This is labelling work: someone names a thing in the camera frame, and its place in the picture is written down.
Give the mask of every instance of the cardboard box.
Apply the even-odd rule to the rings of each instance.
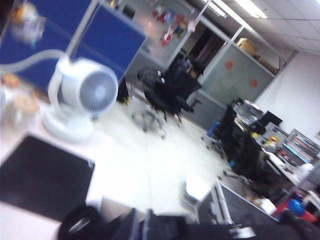
[[[266,69],[268,69],[274,75],[276,75],[279,72],[279,68],[272,66],[270,63],[268,63],[266,60],[264,60],[261,56],[254,55],[253,58],[255,60],[257,60],[262,66],[264,66]]]
[[[241,37],[236,44],[251,56],[257,51],[255,45],[248,38]]]

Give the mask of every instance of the wall decoration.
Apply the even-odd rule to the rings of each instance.
[[[165,9],[166,5],[164,5],[163,3],[157,4],[152,11],[152,16],[158,18],[165,11]]]
[[[234,67],[234,63],[232,61],[227,61],[225,63],[225,68],[226,69],[232,69]]]
[[[163,37],[161,38],[161,45],[165,46],[167,45],[170,40],[172,39],[173,35],[174,35],[174,28],[170,25],[168,30],[166,32],[164,32]]]
[[[161,13],[161,15],[160,16],[158,16],[156,19],[158,20],[158,21],[160,21],[161,23],[165,23],[166,21],[165,21],[165,16],[166,16],[166,12],[164,11],[163,13]]]
[[[180,23],[186,23],[186,21],[185,21],[185,15],[184,15],[184,14],[181,14],[181,13],[178,13],[178,14],[175,16],[175,24],[179,25]]]
[[[258,81],[255,79],[252,79],[250,81],[250,87],[255,88],[256,86],[258,86]]]
[[[12,12],[11,33],[18,41],[34,47],[42,39],[46,19],[39,15],[30,2],[19,4]]]
[[[182,34],[184,33],[185,29],[187,27],[187,24],[185,22],[180,22],[178,26],[175,28],[175,33],[178,38],[181,38]]]
[[[197,26],[197,21],[195,18],[191,18],[188,22],[188,28],[187,28],[187,31],[188,32],[195,32],[196,30],[196,26]]]
[[[165,13],[163,19],[164,19],[168,24],[170,24],[170,23],[173,21],[173,19],[175,18],[175,16],[176,16],[176,13],[175,13],[172,9],[169,9],[169,10]]]

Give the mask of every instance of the ceiling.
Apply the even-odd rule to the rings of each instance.
[[[234,0],[223,0],[270,44],[320,55],[320,3],[317,0],[251,0],[267,19],[254,18]],[[238,29],[232,17],[213,18],[232,33]]]

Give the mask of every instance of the blue object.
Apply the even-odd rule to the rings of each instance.
[[[303,205],[302,203],[302,199],[291,199],[289,202],[288,202],[288,209],[290,211],[292,211],[296,216],[300,217],[302,216],[305,211],[306,211],[306,208],[305,206]]]
[[[236,164],[236,162],[234,160],[231,160],[229,162],[229,167],[232,168],[235,164]]]
[[[16,41],[10,26],[1,39],[0,63],[12,64],[47,49],[65,51],[90,0],[29,0],[46,18],[42,39],[32,47]],[[143,28],[122,13],[101,6],[90,20],[71,59],[83,57],[114,70],[120,81],[145,40]],[[57,60],[43,60],[18,74],[47,90]]]
[[[214,130],[220,125],[220,122],[216,121],[214,122],[211,127],[209,128],[209,130],[206,132],[206,135],[208,137],[211,137],[214,134]]]

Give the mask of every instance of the tiled floor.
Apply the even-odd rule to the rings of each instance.
[[[186,119],[179,128],[169,118],[165,140],[156,125],[143,132],[142,119],[131,117],[141,106],[134,100],[129,106],[117,102],[94,124],[112,137],[115,145],[112,161],[107,163],[103,194],[143,212],[152,208],[156,214],[189,213],[181,204],[186,176],[196,175],[212,185],[227,163],[201,141],[205,131]]]

